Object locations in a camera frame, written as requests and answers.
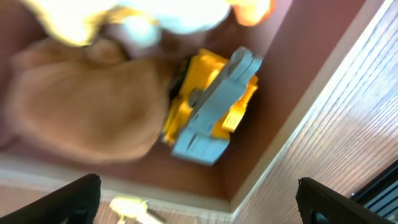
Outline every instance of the wooden floor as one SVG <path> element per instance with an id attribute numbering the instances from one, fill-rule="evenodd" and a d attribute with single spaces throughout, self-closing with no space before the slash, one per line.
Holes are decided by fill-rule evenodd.
<path id="1" fill-rule="evenodd" d="M 393 1 L 359 53 L 334 74 L 236 223 L 301 223 L 295 202 L 299 178 L 312 177 L 349 196 L 398 159 L 397 12 Z M 21 196 L 15 200 L 10 191 L 0 188 L 0 197 L 8 195 L 16 207 L 41 195 L 14 192 Z M 167 223 L 227 223 L 217 217 L 159 215 Z M 101 205 L 96 223 L 116 220 Z"/>

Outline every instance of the light blue object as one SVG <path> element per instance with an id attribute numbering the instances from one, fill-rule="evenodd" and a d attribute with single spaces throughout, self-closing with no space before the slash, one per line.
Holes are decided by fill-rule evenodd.
<path id="1" fill-rule="evenodd" d="M 209 166 L 220 158 L 229 140 L 213 138 L 214 125 L 244 95 L 261 62 L 250 50 L 240 47 L 203 93 L 191 94 L 193 110 L 174 144 L 174 156 Z"/>

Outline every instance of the orange toy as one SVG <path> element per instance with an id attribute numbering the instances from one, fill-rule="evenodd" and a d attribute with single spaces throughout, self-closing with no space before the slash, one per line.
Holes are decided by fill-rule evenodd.
<path id="1" fill-rule="evenodd" d="M 275 0 L 226 0 L 243 26 L 255 26 L 275 10 Z"/>

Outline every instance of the toy vehicle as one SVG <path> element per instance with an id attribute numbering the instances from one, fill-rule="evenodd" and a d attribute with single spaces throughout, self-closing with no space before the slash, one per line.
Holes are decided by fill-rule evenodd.
<path id="1" fill-rule="evenodd" d="M 257 90 L 254 74 L 261 62 L 244 47 L 229 61 L 205 49 L 191 59 L 163 130 L 174 156 L 206 165 L 217 161 Z"/>

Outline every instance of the brown plush toy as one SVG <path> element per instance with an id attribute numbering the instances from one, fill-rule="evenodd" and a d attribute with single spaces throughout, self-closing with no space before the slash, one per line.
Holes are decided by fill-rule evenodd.
<path id="1" fill-rule="evenodd" d="M 127 60 L 115 42 L 88 48 L 43 40 L 20 53 L 7 99 L 14 130 L 85 163 L 144 156 L 159 137 L 174 64 Z"/>

